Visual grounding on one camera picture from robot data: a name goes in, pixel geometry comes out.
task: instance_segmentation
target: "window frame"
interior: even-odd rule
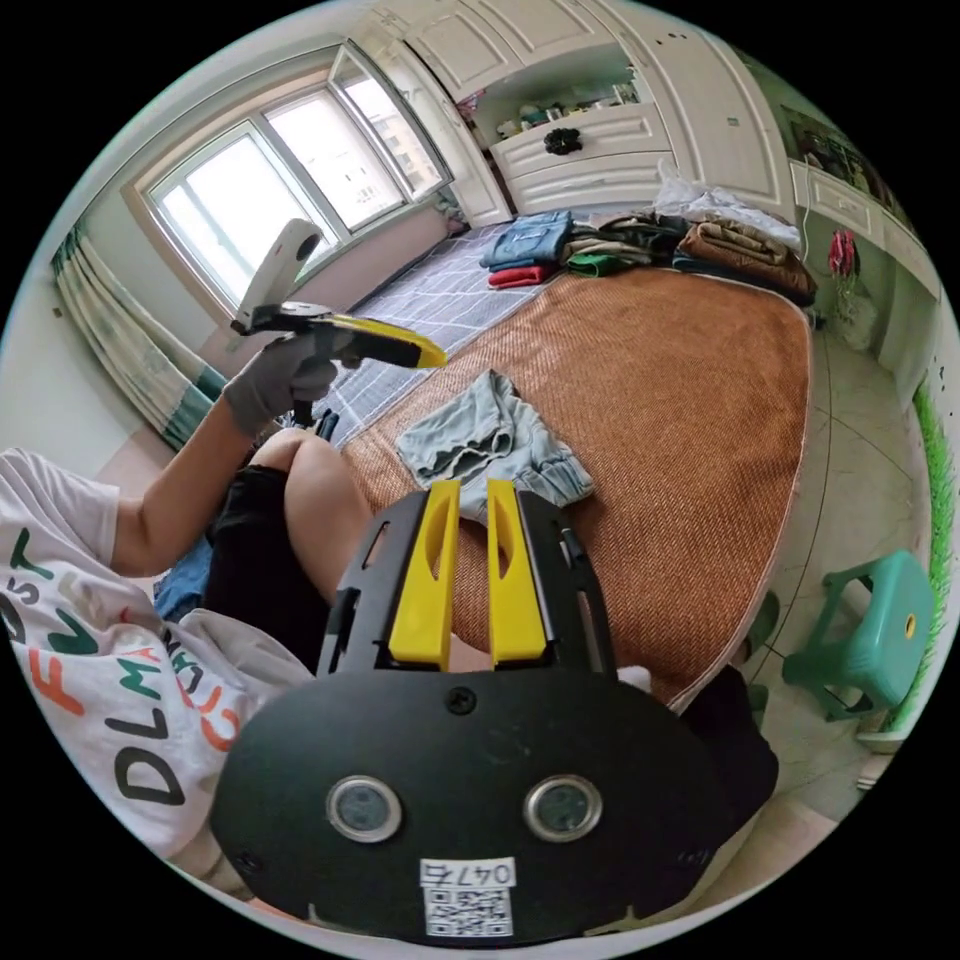
[[[440,177],[428,188],[417,190],[410,184],[405,172],[394,160],[384,139],[374,129],[373,124],[355,107],[349,96],[338,90],[335,83],[331,82],[335,68],[347,56],[367,76],[380,84],[399,115],[410,125],[419,139],[424,152]],[[329,233],[332,233],[332,236],[329,236],[330,247],[324,250],[313,263],[308,264],[298,278],[298,286],[307,282],[371,234],[404,216],[423,209],[432,196],[453,182],[448,164],[440,156],[430,135],[403,97],[362,51],[349,41],[318,51],[317,54],[276,65],[263,73],[269,75],[271,79],[268,81],[264,77],[257,88],[250,90],[245,96],[237,96],[229,106],[212,111],[209,110],[210,104],[206,104],[208,107],[206,121],[197,124],[191,132],[169,148],[161,159],[143,169],[139,176],[128,181],[121,189],[127,207],[152,245],[221,326],[228,324],[233,318],[237,305],[233,302],[232,295],[223,289],[216,270],[207,263],[199,250],[194,249],[191,243],[181,238],[179,228],[162,209],[161,203],[162,194],[176,186],[187,186],[186,178],[193,171],[231,144],[245,136],[251,137],[290,190],[294,200],[301,207],[304,207],[306,200],[306,209],[312,208],[320,215],[322,222],[318,225],[323,229],[324,234],[328,234],[326,228],[329,228]],[[372,214],[352,228],[347,227],[333,205],[314,183],[306,168],[297,160],[279,134],[273,130],[267,119],[271,114],[308,101],[320,92],[332,94],[335,106],[344,114],[345,119],[356,127],[401,196],[398,203]],[[188,116],[196,113],[199,108],[195,108]],[[204,217],[204,219],[216,233],[222,233],[222,230],[215,225],[215,221],[211,222],[212,218]],[[228,237],[226,240],[228,247],[232,246]],[[259,264],[251,266],[256,270]]]

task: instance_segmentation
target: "curtain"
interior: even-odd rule
[[[179,450],[206,416],[224,377],[134,299],[100,259],[82,222],[53,259],[60,295],[107,375]]]

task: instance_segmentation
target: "orange mat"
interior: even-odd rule
[[[682,709],[736,650],[792,503],[810,396],[803,314],[672,270],[564,276],[351,441],[374,510],[417,489],[396,438],[497,370],[596,482],[569,509],[603,585],[619,666]],[[486,531],[461,525],[453,629],[488,650]]]

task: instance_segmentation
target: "gray glove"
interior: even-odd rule
[[[223,398],[237,426],[255,437],[271,420],[293,409],[294,401],[322,400],[337,377],[331,361],[356,369],[353,334],[332,327],[288,334],[268,343],[224,388]]]

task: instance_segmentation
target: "white t-shirt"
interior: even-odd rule
[[[0,454],[0,616],[87,783],[154,853],[249,896],[208,817],[226,751],[268,700],[312,679],[271,637],[196,610],[164,623],[113,573],[119,491]]]

